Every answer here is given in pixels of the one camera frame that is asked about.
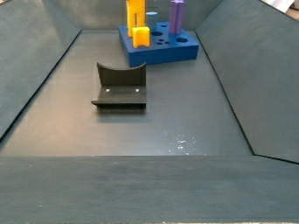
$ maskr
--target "hole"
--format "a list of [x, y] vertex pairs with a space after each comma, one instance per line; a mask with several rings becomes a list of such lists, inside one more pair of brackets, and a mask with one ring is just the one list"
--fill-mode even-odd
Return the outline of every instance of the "hole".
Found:
[[148, 11], [148, 12], [145, 13], [145, 15], [149, 15], [149, 16], [152, 16], [152, 15], [157, 15], [157, 12], [155, 12], [155, 11]]
[[187, 38], [177, 38], [176, 41], [180, 42], [180, 43], [185, 43], [185, 42], [188, 42], [188, 39]]
[[161, 32], [159, 32], [159, 31], [153, 31], [153, 32], [152, 32], [152, 35], [153, 35], [153, 36], [163, 36], [164, 34], [163, 34]]

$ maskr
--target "blue block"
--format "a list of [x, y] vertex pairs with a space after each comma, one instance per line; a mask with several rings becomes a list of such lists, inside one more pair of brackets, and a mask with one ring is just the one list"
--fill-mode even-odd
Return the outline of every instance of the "blue block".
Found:
[[119, 26], [119, 36], [125, 49], [125, 56], [131, 67], [161, 64], [180, 60], [196, 60], [199, 43], [192, 36], [181, 30], [181, 34], [168, 33], [169, 23], [157, 23], [151, 31], [151, 46], [133, 48], [133, 41], [127, 36], [127, 26]]

